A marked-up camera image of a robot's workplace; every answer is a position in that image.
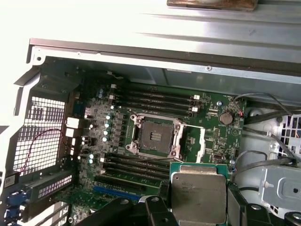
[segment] red wire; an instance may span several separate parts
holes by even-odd
[[[32,143],[30,144],[30,147],[29,147],[29,149],[28,149],[28,153],[27,153],[27,156],[26,156],[26,159],[25,159],[25,163],[24,163],[23,167],[21,168],[20,172],[24,172],[25,169],[26,169],[26,164],[27,164],[27,162],[29,161],[30,154],[32,153],[32,145],[33,145],[33,143],[38,139],[38,137],[40,137],[40,136],[43,135],[44,133],[47,133],[47,132],[50,132],[50,131],[59,131],[59,132],[61,132],[61,140],[60,140],[60,141],[61,141],[66,147],[68,147],[68,145],[65,144],[65,143],[63,142],[63,132],[62,132],[60,129],[47,129],[47,130],[45,130],[45,131],[39,133],[39,134],[32,140]]]

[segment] cpu processor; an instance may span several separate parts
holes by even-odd
[[[179,171],[173,171],[176,165]],[[171,209],[180,224],[223,224],[226,221],[227,179],[215,165],[172,163]]]

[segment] cpu socket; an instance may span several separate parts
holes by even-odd
[[[134,128],[132,142],[126,145],[127,150],[151,158],[160,158],[161,154],[166,154],[182,159],[180,140],[185,125],[181,121],[151,114],[132,114],[130,119],[134,121]],[[142,153],[141,150],[154,152]]]

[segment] blue connector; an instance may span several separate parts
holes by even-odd
[[[103,193],[106,193],[106,194],[111,194],[111,195],[114,195],[114,196],[128,198],[128,199],[131,199],[131,200],[139,200],[140,199],[140,196],[138,196],[136,194],[129,194],[129,193],[126,193],[126,192],[116,191],[116,190],[101,187],[101,186],[94,186],[93,190],[97,191],[97,192],[103,192]]]
[[[8,196],[6,204],[9,206],[20,206],[28,199],[29,194],[24,191],[18,191]]]

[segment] ram slot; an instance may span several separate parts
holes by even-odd
[[[156,108],[156,107],[152,107],[152,106],[141,106],[141,105],[123,103],[123,102],[119,102],[119,101],[115,101],[114,104],[118,105],[118,106],[122,106],[122,107],[128,107],[128,108],[135,108],[135,109],[139,109],[139,110],[164,113],[164,114],[168,114],[168,115],[172,115],[172,116],[181,116],[181,117],[189,116],[189,113],[183,113],[183,112],[179,112],[179,111],[176,112],[176,111],[173,111],[173,110],[169,111],[169,110]]]
[[[147,89],[137,89],[137,88],[122,88],[123,91],[126,93],[142,93],[144,95],[149,94],[149,95],[160,95],[163,97],[170,97],[172,99],[182,99],[182,100],[191,100],[192,97],[189,95],[182,95],[182,94],[176,94],[176,93],[166,93],[166,92],[160,92],[156,90],[147,90]]]
[[[123,155],[123,154],[117,154],[117,153],[106,153],[105,154],[105,157],[109,157],[109,156],[113,156],[113,157],[118,157],[119,159],[137,159],[137,160],[143,160],[141,158],[138,158],[138,157],[135,157],[135,156],[132,156],[132,155]],[[154,161],[152,159],[152,161],[149,163],[151,165],[159,165],[159,166],[163,166],[163,167],[166,167],[169,169],[169,162],[164,162],[164,161]]]
[[[183,106],[183,105],[177,105],[175,103],[170,103],[170,102],[164,102],[160,100],[153,100],[153,99],[146,99],[146,98],[128,98],[128,97],[122,97],[122,98],[117,98],[118,101],[122,102],[133,102],[136,104],[141,104],[141,105],[153,105],[157,107],[163,107],[163,108],[168,108],[168,109],[175,109],[175,110],[183,110],[183,111],[189,111],[189,106]]]
[[[143,163],[136,163],[136,162],[132,162],[132,161],[124,161],[121,159],[117,159],[117,158],[112,158],[109,157],[107,158],[107,160],[109,160],[110,162],[114,162],[114,163],[120,163],[123,165],[129,165],[129,166],[135,166],[138,168],[143,168],[143,169],[149,169],[152,171],[158,171],[159,173],[169,173],[169,169],[163,169],[160,167],[156,167],[156,166],[151,166],[151,165],[147,165],[147,164],[143,164]]]
[[[190,100],[190,99],[175,99],[171,97],[164,97],[164,96],[158,96],[156,94],[150,95],[150,94],[144,94],[144,93],[129,93],[129,92],[121,92],[116,93],[115,96],[117,97],[126,97],[126,98],[139,98],[139,99],[151,99],[154,101],[161,101],[165,103],[172,103],[177,104],[180,106],[195,106],[196,103],[198,103],[197,100]]]
[[[113,173],[120,173],[120,174],[126,174],[130,177],[138,177],[138,178],[143,178],[149,181],[153,181],[153,182],[158,182],[159,180],[161,180],[160,178],[155,178],[155,177],[151,177],[151,176],[145,176],[145,175],[141,175],[138,173],[130,173],[124,170],[120,170],[120,169],[114,169],[114,168],[105,168],[105,173],[109,173],[109,174],[113,174]]]
[[[104,163],[103,167],[106,169],[107,167],[109,168],[114,168],[114,169],[119,169],[119,170],[125,170],[127,172],[133,172],[133,173],[138,173],[144,176],[151,176],[151,177],[155,177],[155,178],[160,178],[160,179],[169,179],[169,175],[167,174],[161,174],[161,173],[155,173],[149,170],[145,170],[145,169],[137,169],[134,167],[127,167],[127,166],[123,166],[120,164],[112,164],[112,163]]]

